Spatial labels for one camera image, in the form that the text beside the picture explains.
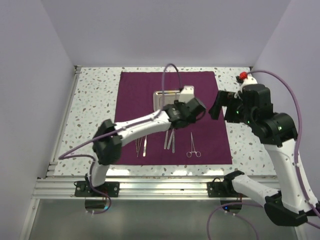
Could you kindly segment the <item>purple surgical cloth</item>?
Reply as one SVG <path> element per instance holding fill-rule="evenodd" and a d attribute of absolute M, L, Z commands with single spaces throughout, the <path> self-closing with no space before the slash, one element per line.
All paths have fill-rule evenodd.
<path fill-rule="evenodd" d="M 194 86 L 194 95 L 210 109 L 218 93 L 215 74 L 212 71 L 175 72 L 165 75 L 165 89 L 176 90 L 179 84 Z M 153 94 L 162 89 L 160 72 L 122 72 L 116 100 L 115 122 L 124 122 L 153 113 Z M 201 157 L 188 158 L 191 150 L 191 132 L 195 149 Z M 200 121 L 186 128 L 177 129 L 175 153 L 164 149 L 165 132 L 147 136 L 146 156 L 137 156 L 134 142 L 122 148 L 118 165 L 213 165 L 231 164 L 232 157 L 223 115 L 212 120 L 206 114 Z"/>

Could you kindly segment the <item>steel forceps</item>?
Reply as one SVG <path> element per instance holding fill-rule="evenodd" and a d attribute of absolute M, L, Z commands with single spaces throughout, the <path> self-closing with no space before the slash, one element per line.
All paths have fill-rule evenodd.
<path fill-rule="evenodd" d="M 194 142 L 194 136 L 193 133 L 190 133 L 190 151 L 186 152 L 186 156 L 188 158 L 191 158 L 192 156 L 196 156 L 197 158 L 200 158 L 202 156 L 200 151 L 197 151 L 195 148 L 195 142 Z"/>

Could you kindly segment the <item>wide steel tweezers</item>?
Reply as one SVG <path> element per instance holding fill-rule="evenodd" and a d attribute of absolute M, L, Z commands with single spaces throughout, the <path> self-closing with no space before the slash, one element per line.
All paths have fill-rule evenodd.
<path fill-rule="evenodd" d="M 146 157 L 146 152 L 147 152 L 147 135 L 145 136 L 144 138 L 144 143 L 143 143 L 143 153 L 142 153 L 142 156 L 143 157 Z"/>

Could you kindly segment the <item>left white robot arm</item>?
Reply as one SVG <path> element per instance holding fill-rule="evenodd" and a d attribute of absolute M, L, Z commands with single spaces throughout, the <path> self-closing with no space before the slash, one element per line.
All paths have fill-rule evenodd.
<path fill-rule="evenodd" d="M 121 158 L 122 147 L 144 136 L 185 128 L 196 123 L 205 112 L 205 105 L 194 97 L 188 102 L 176 100 L 161 110 L 133 120 L 115 123 L 105 120 L 93 138 L 92 150 L 97 161 L 89 170 L 87 192 L 95 197 L 103 193 L 107 171 Z"/>

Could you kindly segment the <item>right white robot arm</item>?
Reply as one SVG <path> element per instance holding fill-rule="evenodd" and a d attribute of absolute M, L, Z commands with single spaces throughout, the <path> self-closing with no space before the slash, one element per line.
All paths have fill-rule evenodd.
<path fill-rule="evenodd" d="M 318 211 L 320 204 L 313 195 L 303 166 L 295 162 L 294 149 L 298 133 L 294 120 L 286 113 L 276 113 L 270 89 L 263 84 L 249 84 L 238 92 L 220 90 L 209 114 L 219 118 L 226 107 L 224 120 L 244 123 L 259 138 L 271 158 L 280 189 L 267 187 L 237 170 L 213 184 L 213 188 L 227 196 L 243 194 L 265 210 L 277 226 L 297 227 L 307 223 L 308 216 Z"/>

